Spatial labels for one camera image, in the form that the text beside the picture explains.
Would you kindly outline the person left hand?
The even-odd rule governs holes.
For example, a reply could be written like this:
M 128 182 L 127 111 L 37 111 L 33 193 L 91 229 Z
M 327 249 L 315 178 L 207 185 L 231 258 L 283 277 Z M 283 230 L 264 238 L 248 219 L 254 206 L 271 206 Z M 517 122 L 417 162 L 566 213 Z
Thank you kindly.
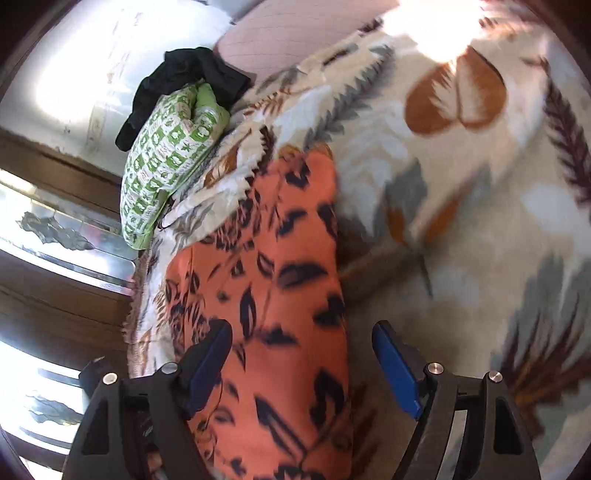
M 149 451 L 146 461 L 151 479 L 166 479 L 162 457 L 157 451 Z

